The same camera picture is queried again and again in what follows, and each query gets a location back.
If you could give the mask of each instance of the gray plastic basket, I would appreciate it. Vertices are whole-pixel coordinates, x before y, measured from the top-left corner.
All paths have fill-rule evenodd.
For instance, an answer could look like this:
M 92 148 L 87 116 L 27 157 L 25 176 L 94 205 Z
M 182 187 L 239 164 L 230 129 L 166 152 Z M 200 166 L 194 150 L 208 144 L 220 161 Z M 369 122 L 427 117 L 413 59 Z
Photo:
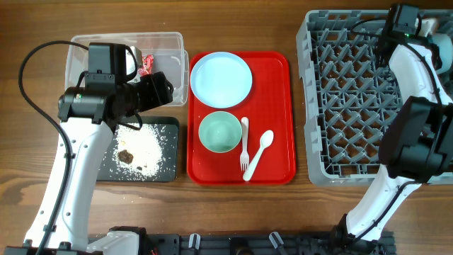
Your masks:
M 387 12 L 310 11 L 297 33 L 306 156 L 316 185 L 364 186 L 377 173 L 379 143 L 402 106 L 401 95 L 389 69 L 374 64 L 377 39 L 355 36 L 348 28 Z M 427 10 L 422 17 L 439 18 L 437 32 L 453 37 L 453 11 Z M 380 33 L 384 23 L 361 29 Z M 453 184 L 453 173 L 433 176 L 430 183 Z

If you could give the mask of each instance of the spoon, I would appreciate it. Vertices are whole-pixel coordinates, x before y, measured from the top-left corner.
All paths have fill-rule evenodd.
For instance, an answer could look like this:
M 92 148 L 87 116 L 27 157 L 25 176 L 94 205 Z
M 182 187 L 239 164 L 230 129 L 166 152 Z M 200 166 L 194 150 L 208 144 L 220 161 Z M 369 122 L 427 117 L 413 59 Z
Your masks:
M 256 152 L 256 155 L 252 159 L 252 162 L 250 162 L 250 165 L 248 165 L 248 169 L 246 170 L 246 172 L 243 173 L 242 179 L 244 181 L 250 181 L 253 173 L 255 172 L 256 166 L 258 165 L 258 161 L 261 158 L 261 154 L 263 153 L 265 148 L 269 147 L 272 144 L 273 140 L 274 140 L 274 132 L 272 132 L 272 130 L 268 130 L 268 131 L 264 132 L 263 135 L 261 135 L 260 149 L 258 150 L 258 152 Z

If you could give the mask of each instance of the plastic crate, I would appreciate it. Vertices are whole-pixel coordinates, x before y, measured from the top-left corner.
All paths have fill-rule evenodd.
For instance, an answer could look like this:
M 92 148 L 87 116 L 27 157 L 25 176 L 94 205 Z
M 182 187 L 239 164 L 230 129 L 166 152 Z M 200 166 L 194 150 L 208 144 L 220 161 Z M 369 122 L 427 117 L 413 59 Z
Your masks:
M 183 36 L 177 32 L 116 33 L 99 35 L 76 35 L 72 42 L 88 46 L 90 43 L 121 43 L 138 47 L 142 54 L 152 54 L 152 72 L 164 72 L 174 87 L 173 102 L 165 106 L 182 106 L 187 102 L 189 57 L 184 50 Z M 70 46 L 66 62 L 64 88 L 76 86 L 79 75 L 88 69 L 88 52 Z
M 310 11 L 297 33 L 306 157 L 310 181 L 318 186 L 369 185 L 379 168 L 380 139 L 402 106 L 401 95 L 388 67 L 374 64 L 377 38 L 355 36 L 349 28 L 387 13 Z M 439 18 L 437 32 L 453 37 L 453 11 L 427 10 L 421 16 Z M 384 24 L 361 27 L 381 33 Z M 433 176 L 430 183 L 453 184 L 453 173 Z

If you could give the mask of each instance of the plastic fork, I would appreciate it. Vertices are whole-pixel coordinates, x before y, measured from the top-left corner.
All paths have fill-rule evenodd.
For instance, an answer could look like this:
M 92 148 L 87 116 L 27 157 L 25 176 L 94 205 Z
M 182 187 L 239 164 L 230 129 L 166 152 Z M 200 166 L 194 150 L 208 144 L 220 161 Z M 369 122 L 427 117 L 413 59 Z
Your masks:
M 241 126 L 242 126 L 242 153 L 239 161 L 241 162 L 241 170 L 245 171 L 248 168 L 248 164 L 250 163 L 250 158 L 248 157 L 247 152 L 247 139 L 248 139 L 248 118 L 242 117 L 241 119 Z

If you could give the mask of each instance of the green bowl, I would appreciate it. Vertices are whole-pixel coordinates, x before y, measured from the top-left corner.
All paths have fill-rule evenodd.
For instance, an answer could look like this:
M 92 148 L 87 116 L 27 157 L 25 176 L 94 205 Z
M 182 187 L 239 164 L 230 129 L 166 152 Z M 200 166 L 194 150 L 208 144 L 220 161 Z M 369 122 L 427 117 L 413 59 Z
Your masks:
M 241 123 L 231 113 L 213 112 L 202 120 L 198 136 L 211 152 L 229 152 L 241 141 Z

